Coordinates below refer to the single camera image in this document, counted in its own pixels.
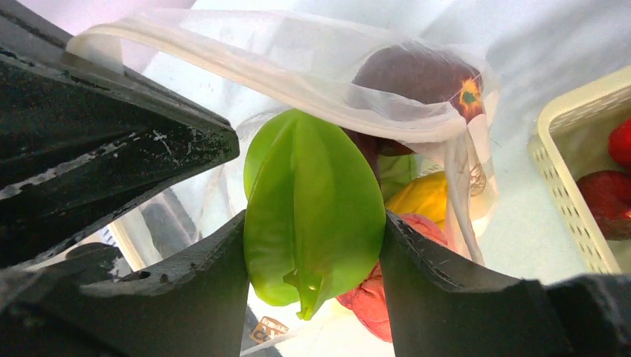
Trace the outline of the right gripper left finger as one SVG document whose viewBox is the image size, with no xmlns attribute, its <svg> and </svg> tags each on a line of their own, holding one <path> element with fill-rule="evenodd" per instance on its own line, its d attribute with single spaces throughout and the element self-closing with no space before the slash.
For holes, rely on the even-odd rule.
<svg viewBox="0 0 631 357">
<path fill-rule="evenodd" d="M 116 248 L 1 272 L 3 356 L 238 356 L 249 290 L 239 213 L 120 280 Z"/>
</svg>

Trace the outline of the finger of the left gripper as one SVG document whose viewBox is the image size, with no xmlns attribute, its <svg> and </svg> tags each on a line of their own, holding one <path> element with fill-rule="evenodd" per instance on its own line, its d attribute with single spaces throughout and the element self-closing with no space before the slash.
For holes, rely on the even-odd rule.
<svg viewBox="0 0 631 357">
<path fill-rule="evenodd" d="M 169 186 L 239 155 L 221 116 L 1 3 L 1 266 L 46 260 Z"/>
</svg>

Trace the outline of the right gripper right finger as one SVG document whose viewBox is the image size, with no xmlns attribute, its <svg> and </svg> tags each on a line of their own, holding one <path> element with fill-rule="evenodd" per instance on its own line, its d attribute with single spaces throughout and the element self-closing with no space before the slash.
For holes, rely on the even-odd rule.
<svg viewBox="0 0 631 357">
<path fill-rule="evenodd" d="M 380 255 L 397 356 L 628 356 L 630 276 L 549 286 L 480 266 L 387 215 Z"/>
</svg>

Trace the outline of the orange peach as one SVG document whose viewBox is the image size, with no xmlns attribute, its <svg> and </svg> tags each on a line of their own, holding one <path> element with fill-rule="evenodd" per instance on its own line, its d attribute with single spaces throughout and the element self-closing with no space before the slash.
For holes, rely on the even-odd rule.
<svg viewBox="0 0 631 357">
<path fill-rule="evenodd" d="M 402 213 L 399 217 L 424 237 L 449 247 L 450 239 L 443 232 L 444 219 L 433 221 L 420 213 Z M 380 261 L 362 283 L 336 299 L 351 310 L 372 335 L 381 341 L 393 342 Z"/>
</svg>

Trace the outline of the green leafy vegetable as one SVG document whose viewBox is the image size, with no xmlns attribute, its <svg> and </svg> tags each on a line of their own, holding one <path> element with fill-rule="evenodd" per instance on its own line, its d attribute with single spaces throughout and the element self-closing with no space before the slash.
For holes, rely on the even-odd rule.
<svg viewBox="0 0 631 357">
<path fill-rule="evenodd" d="M 243 253 L 256 295 L 311 319 L 379 258 L 385 206 L 364 155 L 337 125 L 290 109 L 266 122 L 244 164 Z"/>
</svg>

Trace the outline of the clear zip top bag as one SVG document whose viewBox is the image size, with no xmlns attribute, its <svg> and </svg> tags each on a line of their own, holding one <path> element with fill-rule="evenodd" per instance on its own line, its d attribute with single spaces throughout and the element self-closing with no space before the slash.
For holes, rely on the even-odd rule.
<svg viewBox="0 0 631 357">
<path fill-rule="evenodd" d="M 392 46 L 451 51 L 479 70 L 484 113 L 466 122 L 451 103 L 423 104 L 353 83 L 372 54 Z M 273 115 L 295 107 L 402 144 L 405 155 L 416 155 L 418 177 L 468 168 L 448 178 L 459 197 L 446 203 L 446 231 L 465 257 L 467 238 L 479 238 L 496 210 L 489 128 L 498 86 L 486 63 L 461 46 L 287 11 L 158 9 L 94 26 L 66 48 L 118 72 L 150 57 L 145 74 L 164 70 L 173 90 L 228 116 L 241 152 Z"/>
</svg>

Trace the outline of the red yellow apple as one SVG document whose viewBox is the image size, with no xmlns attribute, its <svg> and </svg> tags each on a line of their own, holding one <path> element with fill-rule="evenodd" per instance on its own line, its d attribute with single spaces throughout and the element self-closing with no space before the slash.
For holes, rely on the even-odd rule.
<svg viewBox="0 0 631 357">
<path fill-rule="evenodd" d="M 353 83 L 423 104 L 451 103 L 466 122 L 484 113 L 479 70 L 451 51 L 383 48 L 367 59 Z"/>
</svg>

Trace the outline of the green cabbage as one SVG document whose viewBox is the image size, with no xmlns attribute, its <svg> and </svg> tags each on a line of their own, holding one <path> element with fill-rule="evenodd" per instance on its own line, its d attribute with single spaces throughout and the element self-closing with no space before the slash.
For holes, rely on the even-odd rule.
<svg viewBox="0 0 631 357">
<path fill-rule="evenodd" d="M 416 155 L 382 156 L 378 158 L 380 187 L 384 202 L 418 177 Z"/>
</svg>

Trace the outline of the dark purple fig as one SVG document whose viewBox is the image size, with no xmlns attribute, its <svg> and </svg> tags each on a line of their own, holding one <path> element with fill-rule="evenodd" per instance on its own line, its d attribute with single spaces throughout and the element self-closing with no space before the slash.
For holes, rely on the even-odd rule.
<svg viewBox="0 0 631 357">
<path fill-rule="evenodd" d="M 580 178 L 577 187 L 604 238 L 630 240 L 630 174 L 602 170 Z"/>
</svg>

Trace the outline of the red bell pepper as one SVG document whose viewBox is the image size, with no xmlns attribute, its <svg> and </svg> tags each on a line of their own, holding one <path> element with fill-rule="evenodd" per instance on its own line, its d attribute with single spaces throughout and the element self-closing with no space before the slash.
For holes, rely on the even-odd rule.
<svg viewBox="0 0 631 357">
<path fill-rule="evenodd" d="M 626 171 L 630 171 L 630 118 L 616 126 L 609 134 L 609 157 Z"/>
</svg>

